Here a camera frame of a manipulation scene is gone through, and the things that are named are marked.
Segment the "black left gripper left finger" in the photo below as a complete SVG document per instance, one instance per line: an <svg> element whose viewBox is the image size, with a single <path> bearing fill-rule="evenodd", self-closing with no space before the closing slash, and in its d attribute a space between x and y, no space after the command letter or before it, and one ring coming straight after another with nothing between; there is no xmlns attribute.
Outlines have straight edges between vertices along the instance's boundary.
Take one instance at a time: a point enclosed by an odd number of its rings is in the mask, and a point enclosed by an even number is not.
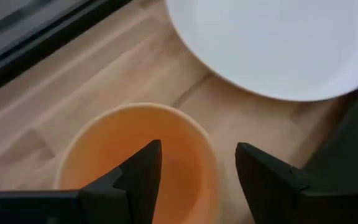
<svg viewBox="0 0 358 224"><path fill-rule="evenodd" d="M161 141L153 140L80 189L85 223L152 224L161 170Z"/></svg>

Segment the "black aluminium table frame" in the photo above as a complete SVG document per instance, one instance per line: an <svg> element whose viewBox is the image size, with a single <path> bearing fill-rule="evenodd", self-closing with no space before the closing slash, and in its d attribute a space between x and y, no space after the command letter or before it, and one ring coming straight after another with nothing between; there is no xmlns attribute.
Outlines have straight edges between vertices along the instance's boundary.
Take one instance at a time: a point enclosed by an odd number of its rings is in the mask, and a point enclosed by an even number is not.
<svg viewBox="0 0 358 224"><path fill-rule="evenodd" d="M0 0L0 88L132 0Z"/></svg>

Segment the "orange plastic cup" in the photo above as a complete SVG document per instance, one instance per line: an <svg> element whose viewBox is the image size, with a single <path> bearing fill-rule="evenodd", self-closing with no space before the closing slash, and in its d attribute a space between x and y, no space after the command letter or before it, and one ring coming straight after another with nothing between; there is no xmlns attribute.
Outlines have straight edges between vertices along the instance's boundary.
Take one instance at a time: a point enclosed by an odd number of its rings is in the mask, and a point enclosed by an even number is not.
<svg viewBox="0 0 358 224"><path fill-rule="evenodd" d="M187 114L132 103L90 120L64 150L54 187L85 186L150 141L162 145L162 174L152 224L217 224L219 177L206 131Z"/></svg>

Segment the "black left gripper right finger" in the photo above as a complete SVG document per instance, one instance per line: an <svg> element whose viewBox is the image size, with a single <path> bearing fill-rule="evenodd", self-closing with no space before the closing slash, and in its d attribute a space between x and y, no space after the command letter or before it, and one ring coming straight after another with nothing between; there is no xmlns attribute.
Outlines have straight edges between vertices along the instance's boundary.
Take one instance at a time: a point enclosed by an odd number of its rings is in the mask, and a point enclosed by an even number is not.
<svg viewBox="0 0 358 224"><path fill-rule="evenodd" d="M236 170L256 224L290 224L305 183L294 167L248 144L237 144Z"/></svg>

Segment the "black plastic tray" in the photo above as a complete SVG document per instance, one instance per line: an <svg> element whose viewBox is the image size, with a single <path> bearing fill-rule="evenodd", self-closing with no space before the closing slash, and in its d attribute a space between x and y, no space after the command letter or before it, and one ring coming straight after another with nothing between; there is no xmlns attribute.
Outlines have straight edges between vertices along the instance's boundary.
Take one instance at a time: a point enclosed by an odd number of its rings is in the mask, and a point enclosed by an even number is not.
<svg viewBox="0 0 358 224"><path fill-rule="evenodd" d="M358 99L303 170L319 191L358 194Z"/></svg>

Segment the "white round plate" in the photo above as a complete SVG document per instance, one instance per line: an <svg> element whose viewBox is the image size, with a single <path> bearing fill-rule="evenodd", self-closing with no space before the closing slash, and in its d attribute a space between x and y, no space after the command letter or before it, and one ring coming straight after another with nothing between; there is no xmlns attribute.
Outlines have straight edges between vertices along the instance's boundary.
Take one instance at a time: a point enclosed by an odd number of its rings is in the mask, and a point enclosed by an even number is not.
<svg viewBox="0 0 358 224"><path fill-rule="evenodd" d="M239 88L288 101L358 89L358 0L165 0L187 48Z"/></svg>

